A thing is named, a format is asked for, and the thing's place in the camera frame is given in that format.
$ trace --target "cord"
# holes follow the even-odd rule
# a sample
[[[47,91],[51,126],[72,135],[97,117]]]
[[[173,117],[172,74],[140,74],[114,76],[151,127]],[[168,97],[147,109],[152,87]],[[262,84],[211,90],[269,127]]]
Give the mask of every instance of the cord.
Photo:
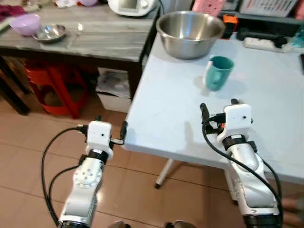
[[[280,199],[280,197],[278,196],[278,194],[276,193],[276,191],[274,190],[274,188],[266,181],[264,180],[260,175],[258,175],[256,172],[254,172],[251,168],[249,168],[248,166],[246,166],[245,164],[239,162],[238,160],[230,157],[229,155],[227,155],[226,153],[220,151],[218,148],[216,148],[208,139],[205,128],[207,126],[207,123],[209,122],[210,119],[208,119],[207,121],[203,122],[203,136],[206,140],[206,143],[218,154],[222,155],[223,157],[227,158],[228,160],[238,164],[239,166],[241,166],[242,168],[246,169],[248,172],[250,172],[252,175],[254,175],[255,177],[257,177],[260,181],[262,181],[263,184],[265,184],[269,190],[273,193],[273,195],[275,196],[275,199],[277,201],[278,204],[278,209],[280,212],[280,217],[281,217],[281,223],[283,223],[283,206],[282,206],[282,201]]]
[[[162,9],[162,14],[165,15],[165,8],[163,6],[162,0],[158,0],[160,2],[161,5],[161,9]]]
[[[280,182],[280,179],[279,179],[277,173],[266,161],[263,160],[263,163],[265,164],[265,166],[268,167],[268,169],[272,172],[272,175],[275,177],[277,192],[278,192],[280,199],[282,199],[282,186],[281,186],[281,182]]]
[[[44,196],[44,200],[47,204],[47,208],[48,208],[48,211],[49,213],[51,214],[51,217],[55,223],[56,226],[59,225],[59,222],[58,222],[58,217],[54,211],[54,208],[52,207],[52,204],[50,203],[49,201],[49,197],[48,197],[48,194],[47,194],[47,189],[46,189],[46,181],[45,181],[45,175],[44,175],[44,161],[45,161],[45,157],[46,157],[46,154],[50,148],[50,146],[53,144],[53,142],[60,136],[62,135],[63,133],[65,132],[68,132],[68,131],[73,131],[73,130],[78,130],[77,127],[71,127],[71,128],[67,128],[61,132],[59,132],[50,142],[49,144],[47,145],[47,147],[45,148],[45,150],[43,151],[43,154],[42,154],[42,159],[41,159],[41,184],[42,184],[42,190],[43,190],[43,196]]]
[[[50,185],[49,185],[49,188],[48,188],[48,200],[49,200],[49,203],[50,203],[50,205],[51,205],[53,211],[55,211],[55,210],[54,210],[53,203],[52,203],[52,189],[53,189],[53,185],[54,185],[54,183],[55,183],[55,180],[56,180],[61,174],[65,173],[65,172],[67,172],[67,171],[76,169],[76,168],[78,168],[78,167],[79,167],[79,165],[76,165],[76,166],[67,168],[67,169],[65,169],[65,170],[62,170],[61,172],[57,173],[56,176],[52,179],[52,181],[51,181],[51,183],[50,183]]]

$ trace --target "stainless steel bowl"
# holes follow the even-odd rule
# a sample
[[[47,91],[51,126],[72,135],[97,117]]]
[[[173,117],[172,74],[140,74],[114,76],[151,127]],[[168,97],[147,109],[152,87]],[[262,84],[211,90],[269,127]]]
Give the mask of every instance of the stainless steel bowl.
[[[35,40],[42,43],[55,43],[62,40],[66,35],[66,28],[63,25],[51,24],[40,29],[33,35]]]
[[[223,35],[225,25],[209,14],[177,11],[159,18],[156,29],[169,55],[193,59],[209,52],[214,41]]]

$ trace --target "teal mug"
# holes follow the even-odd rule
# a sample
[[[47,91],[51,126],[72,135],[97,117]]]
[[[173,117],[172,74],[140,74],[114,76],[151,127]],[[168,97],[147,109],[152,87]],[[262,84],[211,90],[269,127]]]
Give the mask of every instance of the teal mug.
[[[233,69],[234,63],[229,58],[214,56],[206,69],[205,85],[211,91],[219,90],[226,82]]]

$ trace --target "white table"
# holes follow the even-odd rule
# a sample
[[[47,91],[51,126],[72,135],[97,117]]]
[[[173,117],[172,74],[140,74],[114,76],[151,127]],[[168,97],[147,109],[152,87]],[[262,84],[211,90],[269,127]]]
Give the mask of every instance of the white table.
[[[210,55],[235,62],[218,92],[202,84]],[[224,169],[227,160],[203,139],[199,105],[206,103],[209,113],[216,114],[237,98],[252,106],[249,140],[260,156],[281,180],[303,183],[304,75],[299,59],[299,53],[248,49],[233,39],[217,40],[206,57],[179,60],[165,52],[157,36],[127,116],[125,149],[170,158],[167,168],[174,159]],[[209,137],[216,144],[216,135]]]

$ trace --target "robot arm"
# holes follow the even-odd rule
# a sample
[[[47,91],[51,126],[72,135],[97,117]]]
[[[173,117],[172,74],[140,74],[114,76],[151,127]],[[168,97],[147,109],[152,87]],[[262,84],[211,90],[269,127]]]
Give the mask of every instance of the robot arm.
[[[127,122],[123,123],[121,139],[111,138],[111,124],[92,121],[87,128],[86,158],[75,170],[73,187],[59,218],[59,228],[89,228],[97,205],[103,169],[113,157],[113,144],[124,144]]]
[[[225,157],[243,164],[240,166],[228,160],[225,176],[231,197],[238,202],[247,227],[280,227],[282,221],[273,192],[251,172],[268,183],[264,175],[264,163],[256,153],[255,143],[247,141],[248,131],[253,122],[251,107],[247,104],[239,104],[236,99],[232,104],[225,107],[224,113],[216,114],[211,118],[206,105],[201,104],[203,133],[217,133],[218,143],[222,143],[226,150]],[[214,129],[209,121],[216,122],[218,128]]]

